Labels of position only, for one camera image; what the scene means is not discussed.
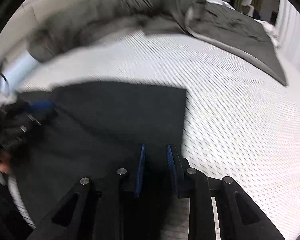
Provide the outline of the person's left hand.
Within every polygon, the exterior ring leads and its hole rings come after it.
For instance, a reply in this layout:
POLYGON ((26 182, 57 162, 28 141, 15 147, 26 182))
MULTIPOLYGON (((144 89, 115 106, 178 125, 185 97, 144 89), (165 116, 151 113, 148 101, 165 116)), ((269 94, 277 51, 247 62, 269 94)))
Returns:
POLYGON ((0 153, 0 172, 5 174, 11 173, 10 168, 11 155, 7 152, 0 153))

